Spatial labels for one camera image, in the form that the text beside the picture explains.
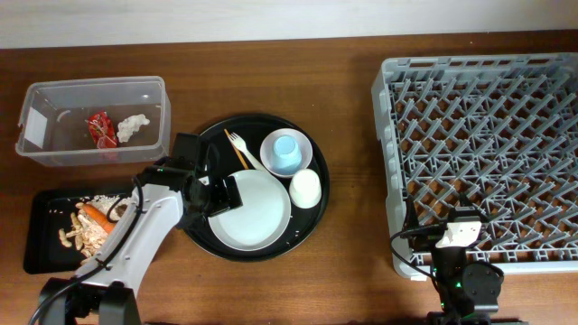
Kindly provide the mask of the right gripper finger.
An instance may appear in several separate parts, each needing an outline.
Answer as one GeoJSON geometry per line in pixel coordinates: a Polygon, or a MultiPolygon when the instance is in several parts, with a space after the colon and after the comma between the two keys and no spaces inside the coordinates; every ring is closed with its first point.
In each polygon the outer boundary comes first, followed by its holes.
{"type": "Polygon", "coordinates": [[[478,218],[480,216],[480,211],[473,205],[465,193],[461,193],[459,196],[458,216],[461,218],[478,218]]]}
{"type": "Polygon", "coordinates": [[[412,195],[406,198],[406,216],[404,220],[404,228],[419,228],[419,220],[415,210],[415,199],[412,195]]]}

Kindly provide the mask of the rice and pasta leftovers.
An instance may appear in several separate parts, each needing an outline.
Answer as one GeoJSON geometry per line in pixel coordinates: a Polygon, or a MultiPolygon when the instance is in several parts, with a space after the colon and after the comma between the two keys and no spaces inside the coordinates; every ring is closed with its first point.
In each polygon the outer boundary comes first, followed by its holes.
{"type": "Polygon", "coordinates": [[[60,245],[67,251],[80,253],[79,264],[84,265],[104,245],[109,234],[81,209],[82,205],[94,206],[116,226],[129,203],[129,198],[123,198],[120,195],[81,197],[72,206],[72,212],[69,214],[68,220],[65,221],[64,227],[58,229],[60,245]]]}

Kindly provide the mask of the grey plate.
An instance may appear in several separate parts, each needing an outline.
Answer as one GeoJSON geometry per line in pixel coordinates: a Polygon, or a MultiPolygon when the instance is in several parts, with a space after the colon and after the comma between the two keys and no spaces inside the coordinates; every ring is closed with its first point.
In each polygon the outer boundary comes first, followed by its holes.
{"type": "Polygon", "coordinates": [[[231,176],[242,205],[209,218],[216,238],[237,251],[271,246],[286,230],[292,204],[284,185],[267,172],[244,170],[231,176]]]}

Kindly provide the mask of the red snack wrapper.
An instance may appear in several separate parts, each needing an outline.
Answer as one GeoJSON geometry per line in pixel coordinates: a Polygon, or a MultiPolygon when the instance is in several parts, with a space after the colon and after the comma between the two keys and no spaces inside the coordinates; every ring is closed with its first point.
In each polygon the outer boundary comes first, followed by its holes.
{"type": "Polygon", "coordinates": [[[112,121],[105,111],[98,112],[86,120],[89,133],[98,149],[117,148],[118,140],[112,121]]]}

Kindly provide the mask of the white cup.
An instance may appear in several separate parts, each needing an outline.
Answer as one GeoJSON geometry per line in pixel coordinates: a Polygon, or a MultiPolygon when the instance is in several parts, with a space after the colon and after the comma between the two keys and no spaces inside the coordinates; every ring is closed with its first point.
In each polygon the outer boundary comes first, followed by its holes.
{"type": "Polygon", "coordinates": [[[322,197],[320,177],[311,169],[298,171],[290,182],[289,194],[296,207],[300,209],[313,208],[322,197]]]}

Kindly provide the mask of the white bowl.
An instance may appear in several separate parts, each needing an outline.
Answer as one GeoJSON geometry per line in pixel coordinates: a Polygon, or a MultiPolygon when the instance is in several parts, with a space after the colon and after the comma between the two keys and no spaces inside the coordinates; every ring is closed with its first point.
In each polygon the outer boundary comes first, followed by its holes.
{"type": "Polygon", "coordinates": [[[292,178],[301,169],[306,169],[310,162],[312,161],[312,144],[309,139],[300,131],[292,128],[282,128],[277,129],[270,133],[260,146],[260,158],[261,163],[270,171],[273,175],[280,178],[292,178]],[[272,165],[272,155],[273,155],[273,143],[275,139],[281,135],[290,135],[295,138],[299,144],[299,148],[302,154],[302,161],[295,173],[282,174],[278,173],[272,165]]]}

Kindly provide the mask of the white napkin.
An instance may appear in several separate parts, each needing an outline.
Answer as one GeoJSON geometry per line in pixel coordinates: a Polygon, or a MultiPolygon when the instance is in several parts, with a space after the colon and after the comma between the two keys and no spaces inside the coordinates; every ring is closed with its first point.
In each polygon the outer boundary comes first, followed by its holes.
{"type": "Polygon", "coordinates": [[[129,139],[139,131],[143,125],[149,125],[150,120],[144,115],[130,116],[117,125],[117,140],[119,143],[127,143],[129,139]]]}

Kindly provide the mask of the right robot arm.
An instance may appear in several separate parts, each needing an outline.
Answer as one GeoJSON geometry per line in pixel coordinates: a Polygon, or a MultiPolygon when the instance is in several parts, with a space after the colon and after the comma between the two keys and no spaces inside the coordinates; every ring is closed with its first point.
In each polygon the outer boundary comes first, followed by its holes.
{"type": "Polygon", "coordinates": [[[467,257],[467,250],[478,242],[487,221],[481,210],[462,194],[445,220],[421,226],[414,198],[406,198],[402,237],[408,239],[412,247],[431,255],[430,275],[440,296],[442,310],[429,312],[428,324],[490,324],[490,315],[498,311],[503,271],[488,262],[470,261],[467,257]]]}

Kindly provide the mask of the orange carrot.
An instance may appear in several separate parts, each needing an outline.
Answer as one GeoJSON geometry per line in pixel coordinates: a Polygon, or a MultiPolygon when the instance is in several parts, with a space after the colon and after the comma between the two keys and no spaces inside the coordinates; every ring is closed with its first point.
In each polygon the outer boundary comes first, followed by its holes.
{"type": "Polygon", "coordinates": [[[94,206],[90,204],[83,204],[81,209],[89,217],[91,217],[94,221],[96,221],[108,234],[110,234],[114,230],[115,224],[110,222],[107,219],[107,216],[94,206]]]}

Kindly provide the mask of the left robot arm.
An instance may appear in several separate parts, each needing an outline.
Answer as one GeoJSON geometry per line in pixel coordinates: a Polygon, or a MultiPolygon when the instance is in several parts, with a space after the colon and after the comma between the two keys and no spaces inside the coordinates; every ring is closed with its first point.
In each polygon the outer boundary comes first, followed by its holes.
{"type": "Polygon", "coordinates": [[[235,179],[213,175],[208,139],[177,134],[172,153],[133,178],[128,207],[105,244],[68,280],[42,288],[32,324],[74,324],[91,312],[101,324],[138,324],[140,283],[173,229],[207,225],[242,205],[235,179]]]}

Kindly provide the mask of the light blue cup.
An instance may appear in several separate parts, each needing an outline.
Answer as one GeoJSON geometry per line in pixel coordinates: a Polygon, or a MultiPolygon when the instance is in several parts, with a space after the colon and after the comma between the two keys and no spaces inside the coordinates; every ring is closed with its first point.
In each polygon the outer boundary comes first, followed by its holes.
{"type": "Polygon", "coordinates": [[[299,144],[290,135],[281,135],[273,143],[272,165],[278,173],[295,173],[302,161],[299,144]]]}

